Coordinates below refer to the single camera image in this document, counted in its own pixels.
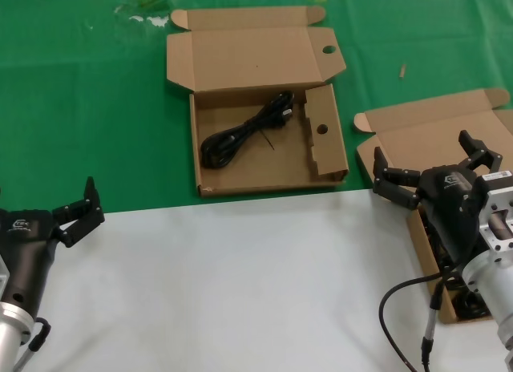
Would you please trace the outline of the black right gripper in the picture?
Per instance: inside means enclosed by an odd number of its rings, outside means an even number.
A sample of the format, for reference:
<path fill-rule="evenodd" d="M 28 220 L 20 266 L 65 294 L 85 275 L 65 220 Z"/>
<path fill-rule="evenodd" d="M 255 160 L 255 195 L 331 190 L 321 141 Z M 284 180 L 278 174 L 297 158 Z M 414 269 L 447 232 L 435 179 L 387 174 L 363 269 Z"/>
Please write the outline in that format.
<path fill-rule="evenodd" d="M 460 131 L 458 142 L 467 154 L 464 160 L 458 165 L 427 169 L 422 174 L 390 167 L 381 148 L 376 147 L 373 192 L 409 210 L 416 209 L 421 199 L 442 247 L 455 264 L 466 265 L 476 256 L 478 240 L 478 213 L 465 201 L 477 179 L 473 171 L 485 166 L 489 173 L 497 172 L 502 156 L 467 130 Z"/>

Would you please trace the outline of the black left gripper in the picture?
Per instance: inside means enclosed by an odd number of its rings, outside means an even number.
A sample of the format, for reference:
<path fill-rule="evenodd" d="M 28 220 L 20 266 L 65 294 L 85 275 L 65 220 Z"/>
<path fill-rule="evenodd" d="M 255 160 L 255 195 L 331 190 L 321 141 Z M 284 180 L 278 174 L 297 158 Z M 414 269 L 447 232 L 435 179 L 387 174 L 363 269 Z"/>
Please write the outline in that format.
<path fill-rule="evenodd" d="M 92 176 L 83 199 L 55 209 L 1 211 L 1 258 L 9 277 L 1 301 L 27 313 L 41 305 L 58 242 L 71 248 L 105 221 Z"/>

